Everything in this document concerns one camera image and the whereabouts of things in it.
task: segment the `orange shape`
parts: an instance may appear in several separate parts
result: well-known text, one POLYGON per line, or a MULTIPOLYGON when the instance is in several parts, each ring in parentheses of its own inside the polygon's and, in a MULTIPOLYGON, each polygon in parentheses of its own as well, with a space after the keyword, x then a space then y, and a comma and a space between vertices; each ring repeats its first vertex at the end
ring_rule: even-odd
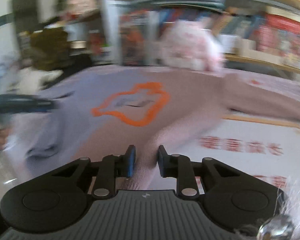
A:
POLYGON ((93 116, 112 115, 119 118, 122 122, 125 122, 126 124, 132 126, 146 126, 152 122, 152 120, 157 116, 160 110, 167 104, 167 102, 170 99, 170 95, 166 91, 161 90, 161 88, 162 84, 158 82, 146 82, 135 84, 132 90, 130 91, 119 92, 109 96, 99 107, 92 108, 91 113, 93 116), (136 94, 139 92, 140 89, 147 89, 147 95, 161 95, 158 101, 156 101, 154 105, 147 110, 143 119, 139 121, 132 120, 119 111, 100 111, 101 109, 107 108, 110 105, 110 103, 118 96, 136 94))
POLYGON ((252 79, 251 83, 254 84, 254 85, 260 85, 261 84, 260 82, 256 81, 255 79, 252 79))

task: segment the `logo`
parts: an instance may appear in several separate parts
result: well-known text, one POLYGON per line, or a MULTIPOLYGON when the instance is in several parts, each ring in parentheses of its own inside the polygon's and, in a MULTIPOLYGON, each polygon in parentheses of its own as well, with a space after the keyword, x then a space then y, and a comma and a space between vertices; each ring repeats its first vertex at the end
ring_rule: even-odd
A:
POLYGON ((102 116, 102 115, 112 115, 120 119, 122 122, 132 125, 132 126, 146 126, 150 124, 157 114, 161 111, 161 109, 168 103, 170 99, 170 95, 162 90, 162 84, 158 82, 146 82, 146 83, 139 83, 135 84, 132 90, 119 92, 113 94, 106 98, 106 100, 99 106, 91 109, 91 114, 95 117, 102 116), (158 94, 160 97, 154 101, 154 104, 146 111, 145 116, 141 120, 133 120, 122 112, 119 111, 105 111, 102 110, 107 108, 113 100, 121 95, 133 95, 140 92, 140 90, 147 90, 148 95, 155 95, 158 94))
POLYGON ((150 194, 149 193, 145 193, 142 195, 144 198, 147 198, 147 197, 150 197, 150 194))

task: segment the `ribbed gray plate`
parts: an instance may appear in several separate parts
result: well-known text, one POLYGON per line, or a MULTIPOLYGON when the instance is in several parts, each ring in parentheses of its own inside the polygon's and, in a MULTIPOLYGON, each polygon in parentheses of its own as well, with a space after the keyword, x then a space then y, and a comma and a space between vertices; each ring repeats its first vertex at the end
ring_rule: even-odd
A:
POLYGON ((213 224, 198 203, 177 198, 173 190, 124 191, 95 201, 69 228, 48 234, 8 229, 0 240, 237 240, 213 224))

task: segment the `white plush toy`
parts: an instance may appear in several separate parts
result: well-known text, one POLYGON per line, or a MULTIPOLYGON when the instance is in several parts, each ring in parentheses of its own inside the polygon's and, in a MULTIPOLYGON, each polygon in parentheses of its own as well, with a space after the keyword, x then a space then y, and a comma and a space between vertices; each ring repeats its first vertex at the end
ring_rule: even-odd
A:
POLYGON ((200 22, 177 21, 160 41, 160 59, 171 67, 220 72, 224 64, 222 47, 200 22))

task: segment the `red packaging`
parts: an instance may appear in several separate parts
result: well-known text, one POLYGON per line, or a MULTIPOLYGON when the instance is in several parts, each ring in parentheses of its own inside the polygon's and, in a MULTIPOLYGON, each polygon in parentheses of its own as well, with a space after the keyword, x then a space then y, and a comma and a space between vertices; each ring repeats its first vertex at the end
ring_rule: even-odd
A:
POLYGON ((300 34, 300 22, 274 14, 266 14, 265 18, 268 26, 295 34, 300 34))
POLYGON ((101 48, 105 44, 105 39, 97 31, 90 32, 90 44, 91 44, 90 49, 93 52, 93 54, 99 56, 102 53, 101 48))
POLYGON ((273 48, 272 28, 267 25, 260 25, 258 29, 258 40, 256 49, 266 53, 271 53, 273 48))

